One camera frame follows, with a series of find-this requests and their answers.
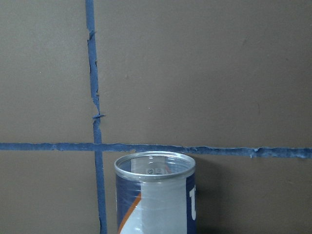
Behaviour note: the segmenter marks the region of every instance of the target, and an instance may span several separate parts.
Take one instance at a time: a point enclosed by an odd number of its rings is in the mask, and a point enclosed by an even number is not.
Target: can label
[[[195,176],[138,182],[116,176],[118,234],[195,234]]]

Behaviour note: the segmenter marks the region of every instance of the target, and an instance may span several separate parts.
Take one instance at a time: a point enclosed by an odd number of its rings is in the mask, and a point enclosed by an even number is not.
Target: blue tape
[[[59,150],[59,151],[96,151],[96,152],[144,152],[170,151],[183,154],[224,155],[248,157],[281,157],[281,158],[310,158],[312,148],[214,148],[209,146],[175,146],[175,145],[146,145],[146,144],[93,144],[93,143],[0,143],[0,150]]]
[[[100,113],[99,96],[98,96],[98,67],[97,67],[97,49],[95,37],[95,20],[94,20],[94,3],[93,0],[86,0],[86,19],[87,28],[89,30],[88,53],[90,64],[90,87],[91,97],[97,108],[97,114],[93,116],[93,136],[94,143],[102,143],[102,133],[100,129],[100,118],[105,116]],[[107,234],[106,223],[106,205],[105,205],[105,187],[104,187],[104,171],[102,151],[95,151],[95,166],[97,178],[97,205],[98,216],[100,221],[100,234]]]

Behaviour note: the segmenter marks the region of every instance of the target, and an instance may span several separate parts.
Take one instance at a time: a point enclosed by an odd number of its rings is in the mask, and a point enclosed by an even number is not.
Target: dark blue label section
[[[117,224],[120,226],[127,211],[141,192],[139,182],[130,181],[116,176]]]
[[[187,234],[196,234],[195,175],[186,178]]]

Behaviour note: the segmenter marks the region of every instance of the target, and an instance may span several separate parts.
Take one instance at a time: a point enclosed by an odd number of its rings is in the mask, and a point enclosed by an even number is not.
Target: metal rim
[[[178,173],[165,174],[165,175],[138,174],[138,173],[125,171],[119,168],[119,166],[125,161],[131,160],[137,157],[146,157],[146,156],[175,157],[175,158],[179,158],[181,160],[187,161],[190,164],[190,166],[184,171],[181,171]],[[195,172],[195,160],[193,158],[187,155],[174,153],[174,152],[167,152],[167,151],[148,151],[148,152],[140,152],[140,153],[125,155],[117,159],[114,163],[114,166],[115,166],[116,174],[118,176],[126,178],[126,179],[138,180],[138,181],[155,181],[155,180],[163,180],[163,179],[174,178],[174,177],[188,177]]]

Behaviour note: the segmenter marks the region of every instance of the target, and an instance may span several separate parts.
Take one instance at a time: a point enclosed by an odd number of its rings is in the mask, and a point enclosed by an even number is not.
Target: can
[[[195,160],[150,151],[115,161],[118,234],[195,234]]]

